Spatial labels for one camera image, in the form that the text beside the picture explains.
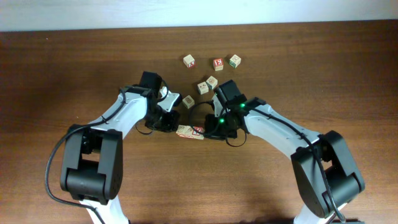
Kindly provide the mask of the wooden block red edge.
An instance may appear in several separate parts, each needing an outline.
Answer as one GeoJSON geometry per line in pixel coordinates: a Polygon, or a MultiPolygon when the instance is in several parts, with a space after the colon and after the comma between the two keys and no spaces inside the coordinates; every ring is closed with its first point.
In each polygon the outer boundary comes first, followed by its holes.
{"type": "Polygon", "coordinates": [[[195,134],[195,130],[192,129],[190,126],[185,126],[182,134],[186,137],[186,138],[192,138],[195,139],[196,138],[196,134],[195,134]]]}

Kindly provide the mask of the wooden block red bottom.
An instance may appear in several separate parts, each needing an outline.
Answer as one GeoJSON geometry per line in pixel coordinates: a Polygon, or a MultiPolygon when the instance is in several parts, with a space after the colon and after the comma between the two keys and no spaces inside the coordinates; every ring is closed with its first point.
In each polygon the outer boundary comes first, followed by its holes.
{"type": "Polygon", "coordinates": [[[176,131],[176,134],[180,137],[183,138],[188,138],[189,137],[189,133],[187,132],[188,128],[186,125],[179,125],[178,129],[176,131]]]}

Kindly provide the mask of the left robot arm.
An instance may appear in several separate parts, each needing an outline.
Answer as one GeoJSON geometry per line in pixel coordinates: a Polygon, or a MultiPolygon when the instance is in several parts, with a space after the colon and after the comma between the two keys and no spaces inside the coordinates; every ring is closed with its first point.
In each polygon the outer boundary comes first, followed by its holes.
{"type": "Polygon", "coordinates": [[[60,187],[94,223],[129,223],[118,198],[123,181],[123,139],[139,122],[151,131],[174,132],[182,101],[157,73],[120,89],[114,104],[87,125],[72,125],[63,141],[60,187]]]}

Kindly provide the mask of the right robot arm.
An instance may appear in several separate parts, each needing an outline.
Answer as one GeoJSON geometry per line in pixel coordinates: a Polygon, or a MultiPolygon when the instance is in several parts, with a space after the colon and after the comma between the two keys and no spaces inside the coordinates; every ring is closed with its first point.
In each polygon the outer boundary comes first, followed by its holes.
{"type": "Polygon", "coordinates": [[[346,223],[341,209],[365,189],[365,182],[340,133],[321,134],[281,116],[257,97],[247,99],[233,80],[214,89],[214,113],[205,118],[205,137],[228,141],[238,130],[257,136],[290,159],[301,199],[294,223],[346,223]]]}

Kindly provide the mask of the red letter V block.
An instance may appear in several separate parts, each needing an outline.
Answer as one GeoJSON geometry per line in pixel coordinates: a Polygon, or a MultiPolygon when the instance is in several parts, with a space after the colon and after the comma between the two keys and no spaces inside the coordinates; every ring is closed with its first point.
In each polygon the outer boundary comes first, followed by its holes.
{"type": "Polygon", "coordinates": [[[194,139],[199,139],[199,140],[203,140],[204,139],[204,128],[203,127],[199,127],[199,126],[194,126],[193,127],[193,131],[192,131],[192,137],[194,139]]]}

